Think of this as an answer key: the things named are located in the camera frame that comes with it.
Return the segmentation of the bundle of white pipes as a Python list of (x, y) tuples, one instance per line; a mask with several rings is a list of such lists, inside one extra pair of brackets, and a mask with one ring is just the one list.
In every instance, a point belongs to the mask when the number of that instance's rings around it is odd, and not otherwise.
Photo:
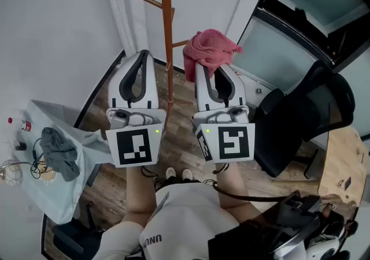
[(136, 53), (124, 0), (109, 0), (116, 27), (127, 57)]

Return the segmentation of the pink cloth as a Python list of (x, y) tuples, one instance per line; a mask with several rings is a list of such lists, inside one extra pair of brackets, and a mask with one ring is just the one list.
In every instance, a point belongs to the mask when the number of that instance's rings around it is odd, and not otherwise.
[(234, 53), (242, 54), (243, 50), (220, 31), (216, 29), (198, 31), (183, 48), (186, 80), (195, 82), (196, 63), (204, 66), (212, 77), (222, 64), (232, 64)]

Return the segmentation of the white headset device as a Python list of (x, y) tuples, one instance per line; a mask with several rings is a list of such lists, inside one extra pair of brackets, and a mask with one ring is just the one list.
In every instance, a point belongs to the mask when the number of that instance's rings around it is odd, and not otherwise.
[(329, 260), (339, 249), (339, 239), (344, 235), (344, 224), (337, 221), (328, 224), (308, 242), (306, 260)]

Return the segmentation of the grey cloth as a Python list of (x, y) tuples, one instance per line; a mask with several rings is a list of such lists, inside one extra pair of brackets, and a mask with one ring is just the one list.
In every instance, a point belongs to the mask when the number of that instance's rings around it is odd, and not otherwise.
[(76, 164), (77, 149), (56, 129), (43, 128), (40, 146), (47, 166), (60, 173), (66, 182), (71, 182), (79, 176), (80, 170)]

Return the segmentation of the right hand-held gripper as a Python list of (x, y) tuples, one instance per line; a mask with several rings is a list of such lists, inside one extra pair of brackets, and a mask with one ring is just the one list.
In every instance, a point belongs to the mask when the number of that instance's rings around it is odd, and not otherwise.
[(205, 161), (211, 164), (252, 161), (255, 124), (249, 122), (249, 108), (244, 105), (243, 81), (229, 65), (222, 64), (216, 69), (216, 97), (208, 69), (197, 63), (195, 87), (199, 112), (193, 116), (194, 135)]

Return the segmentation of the person's white shirt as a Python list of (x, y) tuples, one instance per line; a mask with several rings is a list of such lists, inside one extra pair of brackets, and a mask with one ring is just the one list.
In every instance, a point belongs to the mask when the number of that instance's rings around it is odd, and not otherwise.
[(124, 221), (108, 229), (93, 260), (208, 260), (208, 241), (239, 225), (206, 184), (169, 185), (156, 198), (145, 227)]

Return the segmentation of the black chest-mounted rig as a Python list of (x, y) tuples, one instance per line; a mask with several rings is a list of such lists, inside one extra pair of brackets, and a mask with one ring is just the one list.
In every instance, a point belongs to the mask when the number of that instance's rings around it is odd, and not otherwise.
[(317, 195), (301, 196), (294, 191), (288, 196), (263, 198), (244, 196), (251, 202), (274, 202), (256, 218), (216, 235), (208, 241), (209, 260), (306, 260), (308, 242), (328, 224), (344, 224), (339, 249), (329, 260), (350, 260), (350, 252), (341, 244), (350, 229), (342, 216), (324, 217)]

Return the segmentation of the round tan dish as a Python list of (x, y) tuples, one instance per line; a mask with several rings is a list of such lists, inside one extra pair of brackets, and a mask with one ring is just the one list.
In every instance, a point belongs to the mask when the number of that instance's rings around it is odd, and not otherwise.
[(53, 181), (56, 177), (56, 171), (53, 168), (47, 166), (46, 164), (39, 164), (39, 175), (44, 181)]

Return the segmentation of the wooden coat rack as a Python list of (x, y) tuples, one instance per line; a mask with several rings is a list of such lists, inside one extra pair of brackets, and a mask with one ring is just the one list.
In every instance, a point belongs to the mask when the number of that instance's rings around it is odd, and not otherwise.
[(164, 131), (167, 131), (168, 121), (172, 114), (173, 108), (173, 49), (176, 47), (184, 46), (187, 40), (173, 43), (172, 42), (172, 22), (175, 14), (175, 8), (172, 7), (172, 0), (143, 0), (162, 10), (163, 27), (164, 27), (164, 40), (165, 40), (165, 53), (166, 53), (166, 66), (165, 71), (167, 74), (168, 83), (168, 99), (166, 109), (166, 119), (164, 124)]

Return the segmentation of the black office chair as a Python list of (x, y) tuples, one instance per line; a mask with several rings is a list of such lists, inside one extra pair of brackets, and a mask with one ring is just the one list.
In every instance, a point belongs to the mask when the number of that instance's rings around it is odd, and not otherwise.
[(316, 61), (290, 93), (277, 88), (256, 108), (254, 159), (277, 177), (295, 159), (302, 142), (352, 124), (355, 107), (346, 79)]

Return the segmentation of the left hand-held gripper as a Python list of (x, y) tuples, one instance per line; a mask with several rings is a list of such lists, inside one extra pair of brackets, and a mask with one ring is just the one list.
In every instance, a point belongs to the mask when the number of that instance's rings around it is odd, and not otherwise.
[[(141, 91), (133, 91), (139, 70)], [(167, 113), (158, 109), (154, 58), (142, 50), (124, 61), (108, 84), (110, 129), (106, 137), (117, 168), (154, 165), (158, 161)]]

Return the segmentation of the pale blue tablecloth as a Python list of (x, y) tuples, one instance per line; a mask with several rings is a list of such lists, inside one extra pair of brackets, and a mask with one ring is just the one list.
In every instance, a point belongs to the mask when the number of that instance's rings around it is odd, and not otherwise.
[(75, 163), (80, 174), (73, 181), (65, 181), (60, 173), (55, 175), (53, 181), (36, 179), (31, 174), (29, 165), (21, 166), (23, 171), (21, 188), (24, 192), (53, 222), (65, 224), (72, 219), (94, 166), (113, 162), (108, 142), (104, 140), (100, 130), (86, 132), (65, 122), (63, 105), (31, 100), (25, 110), (25, 118), (31, 122), (31, 130), (21, 131), (21, 137), (27, 149), (14, 152), (19, 161), (32, 163), (33, 150), (41, 155), (42, 149), (36, 140), (41, 137), (42, 129), (45, 127), (56, 129), (62, 137), (71, 141), (76, 147)]

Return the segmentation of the person's left forearm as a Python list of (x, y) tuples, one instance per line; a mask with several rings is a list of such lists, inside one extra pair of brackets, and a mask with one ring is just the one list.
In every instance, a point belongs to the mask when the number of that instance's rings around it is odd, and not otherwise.
[(154, 182), (140, 167), (126, 168), (126, 208), (130, 213), (152, 214), (157, 207)]

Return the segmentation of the person's right forearm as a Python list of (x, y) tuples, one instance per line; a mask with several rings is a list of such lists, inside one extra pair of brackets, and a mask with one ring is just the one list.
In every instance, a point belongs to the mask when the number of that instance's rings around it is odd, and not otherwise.
[[(248, 196), (238, 164), (233, 162), (226, 171), (217, 174), (217, 187), (233, 195)], [(238, 222), (253, 219), (260, 211), (250, 202), (219, 194), (220, 207), (229, 212)]]

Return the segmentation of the black framed glass door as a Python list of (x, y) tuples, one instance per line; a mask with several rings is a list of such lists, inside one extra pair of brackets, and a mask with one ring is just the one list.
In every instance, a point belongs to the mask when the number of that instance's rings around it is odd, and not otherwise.
[(259, 0), (233, 64), (288, 91), (315, 61), (341, 70), (370, 48), (370, 0)]

